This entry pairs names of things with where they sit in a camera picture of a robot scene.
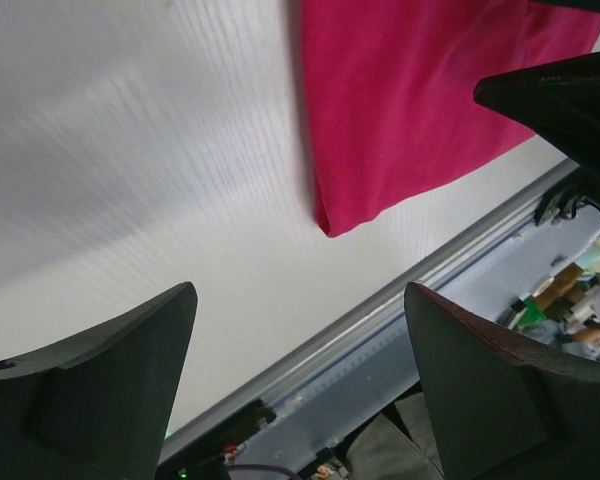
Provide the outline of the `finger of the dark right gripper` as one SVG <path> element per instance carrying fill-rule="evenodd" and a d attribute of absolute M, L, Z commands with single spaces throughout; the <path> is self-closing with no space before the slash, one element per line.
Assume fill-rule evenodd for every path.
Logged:
<path fill-rule="evenodd" d="M 484 78 L 473 98 L 600 180 L 600 52 Z"/>

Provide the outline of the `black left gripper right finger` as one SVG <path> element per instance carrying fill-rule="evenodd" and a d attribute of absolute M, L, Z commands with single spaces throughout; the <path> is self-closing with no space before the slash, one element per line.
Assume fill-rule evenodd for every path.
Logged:
<path fill-rule="evenodd" d="M 477 316 L 419 283 L 404 308 L 448 479 L 600 479 L 600 363 Z"/>

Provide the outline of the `magenta t shirt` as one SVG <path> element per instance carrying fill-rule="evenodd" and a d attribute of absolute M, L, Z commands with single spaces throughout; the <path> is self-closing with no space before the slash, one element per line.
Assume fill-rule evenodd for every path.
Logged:
<path fill-rule="evenodd" d="M 300 22 L 314 215 L 330 237 L 528 140 L 474 102 L 476 84 L 600 36 L 600 13 L 537 1 L 304 1 Z"/>

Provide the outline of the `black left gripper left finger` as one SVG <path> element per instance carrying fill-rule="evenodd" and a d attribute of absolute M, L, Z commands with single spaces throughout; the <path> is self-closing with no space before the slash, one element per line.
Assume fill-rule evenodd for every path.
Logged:
<path fill-rule="evenodd" d="M 0 361 L 0 479 L 154 477 L 198 304 L 185 282 Z"/>

